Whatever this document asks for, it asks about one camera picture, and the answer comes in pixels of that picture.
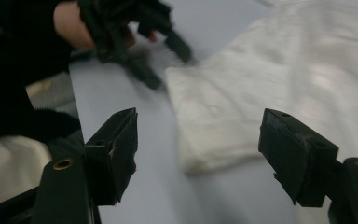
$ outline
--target white table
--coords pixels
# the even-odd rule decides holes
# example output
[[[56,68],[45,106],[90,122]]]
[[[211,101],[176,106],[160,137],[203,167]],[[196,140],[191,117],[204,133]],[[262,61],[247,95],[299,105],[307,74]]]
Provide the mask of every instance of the white table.
[[[174,7],[175,30],[198,61],[270,13],[255,0],[168,3]],[[162,42],[150,45],[139,39],[133,51],[145,54],[162,79],[165,68],[177,61]],[[85,140],[112,114],[130,107],[139,112],[137,172],[122,203],[101,209],[104,224],[297,223],[289,197],[262,158],[207,175],[181,173],[175,116],[165,88],[152,91],[119,66],[97,60],[73,64],[71,78]]]

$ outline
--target folded white cloth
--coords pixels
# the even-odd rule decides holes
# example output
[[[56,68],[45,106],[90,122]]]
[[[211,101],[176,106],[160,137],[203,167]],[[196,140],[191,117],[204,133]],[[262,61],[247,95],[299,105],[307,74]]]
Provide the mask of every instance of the folded white cloth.
[[[269,2],[273,15],[222,52],[166,71],[186,173],[259,155],[265,108],[331,140],[340,159],[358,156],[358,1]]]
[[[22,136],[0,138],[0,203],[39,185],[51,160],[47,147]]]

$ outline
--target table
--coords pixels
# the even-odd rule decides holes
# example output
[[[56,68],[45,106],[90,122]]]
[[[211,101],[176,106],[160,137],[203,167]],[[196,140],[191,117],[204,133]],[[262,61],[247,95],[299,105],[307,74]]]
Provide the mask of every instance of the table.
[[[175,30],[198,61],[270,13],[255,0],[167,4],[174,8]],[[144,55],[163,80],[164,70],[177,64],[161,41],[150,45],[139,37],[131,51]],[[103,223],[297,223],[292,202],[262,158],[205,175],[186,176],[179,170],[175,115],[164,87],[152,91],[119,66],[95,59],[74,63],[70,71],[86,141],[112,114],[130,107],[139,113],[137,172],[122,203],[100,208]]]

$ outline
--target white cloth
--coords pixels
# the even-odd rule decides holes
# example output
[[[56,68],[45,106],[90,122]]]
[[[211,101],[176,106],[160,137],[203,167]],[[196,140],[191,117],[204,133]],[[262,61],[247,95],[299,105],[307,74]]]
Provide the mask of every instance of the white cloth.
[[[269,2],[273,15],[222,52],[166,71],[185,173],[259,155],[265,108],[331,140],[339,159],[358,157],[358,1]]]
[[[39,185],[51,160],[47,147],[22,136],[0,138],[0,203]]]

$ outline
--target hand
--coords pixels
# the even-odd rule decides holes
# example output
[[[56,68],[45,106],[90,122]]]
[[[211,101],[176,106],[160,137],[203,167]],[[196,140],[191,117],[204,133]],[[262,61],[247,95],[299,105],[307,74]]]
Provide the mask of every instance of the hand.
[[[77,1],[60,2],[54,10],[54,28],[57,34],[76,49],[93,49],[94,41],[86,24],[80,19],[80,7]],[[127,47],[135,43],[131,30],[124,25],[123,36]],[[156,35],[149,36],[150,42],[156,42]]]

